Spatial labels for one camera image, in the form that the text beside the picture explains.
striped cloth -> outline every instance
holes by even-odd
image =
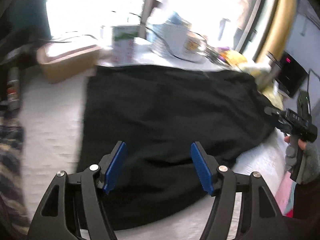
[[[20,161],[23,128],[10,112],[0,112],[0,223],[17,239],[24,239],[29,230],[24,206]]]

silver screw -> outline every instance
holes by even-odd
[[[91,171],[96,171],[97,169],[99,169],[99,165],[97,165],[97,164],[92,164],[92,165],[89,167],[89,169],[90,169]]]
[[[256,177],[256,178],[260,178],[261,174],[260,174],[260,172],[254,171],[253,172],[253,176]]]
[[[224,165],[219,166],[219,171],[225,172],[227,170],[228,170],[228,168],[226,166],[224,166]]]
[[[62,177],[65,174],[65,171],[58,171],[57,176]]]

window pane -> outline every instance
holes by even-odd
[[[260,18],[257,22],[257,25],[255,27],[255,37],[252,39],[252,41],[249,41],[248,45],[246,46],[243,55],[247,59],[252,59],[255,55],[257,48],[260,44],[260,41],[266,31],[268,22],[270,20],[270,16],[273,9],[273,4],[275,3],[275,0],[266,0],[262,12],[260,14]]]
[[[80,31],[100,37],[100,27],[110,33],[110,26],[140,24],[144,0],[47,0],[51,35]]]
[[[235,48],[256,0],[170,0],[172,8],[214,47]]]

hand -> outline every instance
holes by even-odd
[[[290,143],[290,136],[286,136],[284,141]],[[320,155],[316,145],[310,142],[304,142],[299,139],[298,145],[306,156],[306,167],[302,175],[302,184],[307,184],[320,175]],[[285,155],[285,169],[286,171],[292,172],[297,163],[296,150],[289,145],[285,151]]]

black sleeve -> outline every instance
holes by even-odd
[[[291,239],[320,239],[320,176],[305,185],[296,185],[293,218],[285,217]]]

